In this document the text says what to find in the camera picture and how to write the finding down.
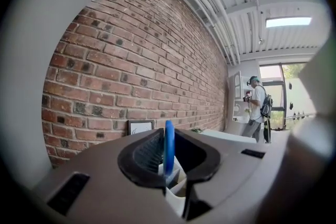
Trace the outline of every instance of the tree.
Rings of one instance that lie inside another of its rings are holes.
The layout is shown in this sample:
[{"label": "tree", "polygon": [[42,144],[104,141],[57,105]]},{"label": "tree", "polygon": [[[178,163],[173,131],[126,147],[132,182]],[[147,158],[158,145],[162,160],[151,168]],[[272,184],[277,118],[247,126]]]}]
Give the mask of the tree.
[{"label": "tree", "polygon": [[283,75],[285,79],[296,79],[300,71],[305,67],[305,63],[295,63],[292,65],[285,65],[282,66],[283,68]]}]

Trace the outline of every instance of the white corrugated ceiling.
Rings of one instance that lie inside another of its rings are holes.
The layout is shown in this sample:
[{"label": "white corrugated ceiling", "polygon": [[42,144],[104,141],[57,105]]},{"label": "white corrugated ceiling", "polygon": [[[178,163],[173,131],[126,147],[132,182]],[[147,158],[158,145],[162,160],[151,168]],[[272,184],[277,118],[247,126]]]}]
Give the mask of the white corrugated ceiling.
[{"label": "white corrugated ceiling", "polygon": [[[276,55],[314,54],[331,29],[323,0],[185,1],[209,27],[232,64]],[[312,21],[309,26],[266,28],[267,18],[284,16],[310,16]]]}]

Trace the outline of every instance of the light fixture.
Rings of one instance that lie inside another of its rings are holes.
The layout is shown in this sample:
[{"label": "light fixture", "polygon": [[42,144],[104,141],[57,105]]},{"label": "light fixture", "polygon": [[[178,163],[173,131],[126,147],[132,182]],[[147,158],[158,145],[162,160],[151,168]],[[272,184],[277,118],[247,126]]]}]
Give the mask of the light fixture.
[{"label": "light fixture", "polygon": [[276,26],[309,25],[311,17],[282,17],[266,19],[266,28]]}]

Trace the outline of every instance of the window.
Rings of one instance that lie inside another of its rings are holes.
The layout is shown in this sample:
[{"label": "window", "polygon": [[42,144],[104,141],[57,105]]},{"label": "window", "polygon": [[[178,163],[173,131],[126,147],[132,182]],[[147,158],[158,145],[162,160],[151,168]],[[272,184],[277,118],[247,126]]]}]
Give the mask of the window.
[{"label": "window", "polygon": [[273,99],[271,129],[291,129],[315,115],[314,105],[298,77],[304,67],[305,63],[260,67],[263,86]]}]

